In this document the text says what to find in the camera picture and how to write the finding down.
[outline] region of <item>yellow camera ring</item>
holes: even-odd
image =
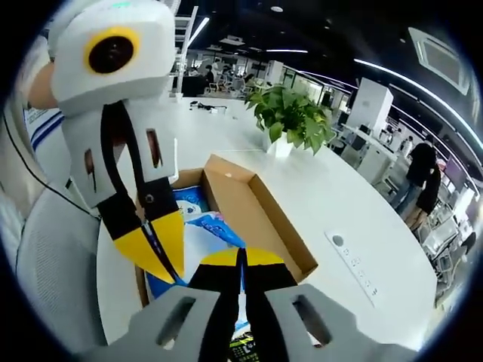
[[[139,36],[129,28],[115,26],[97,33],[86,44],[84,63],[96,74],[111,74],[136,57]]]

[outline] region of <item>cardboard box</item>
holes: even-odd
[[[174,189],[201,185],[208,205],[223,215],[249,247],[280,256],[297,282],[318,264],[262,180],[254,172],[212,155],[203,168],[180,171]]]

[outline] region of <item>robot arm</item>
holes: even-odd
[[[160,97],[175,58],[174,15],[155,0],[80,4],[61,11],[49,33],[72,178],[117,248],[173,282],[183,276],[183,217],[168,179],[176,141],[163,127]],[[145,225],[118,174],[113,131],[129,149]]]

